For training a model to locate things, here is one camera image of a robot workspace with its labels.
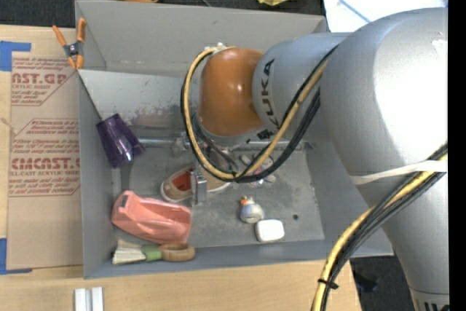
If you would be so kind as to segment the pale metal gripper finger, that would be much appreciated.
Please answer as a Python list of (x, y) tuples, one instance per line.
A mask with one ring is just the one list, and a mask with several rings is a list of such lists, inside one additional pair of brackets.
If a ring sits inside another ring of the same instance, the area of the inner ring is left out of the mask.
[(190, 172), (191, 205), (197, 206), (207, 201), (207, 179), (198, 170)]
[(190, 140), (186, 132), (179, 133), (173, 138), (170, 146), (173, 157), (181, 157), (190, 148)]

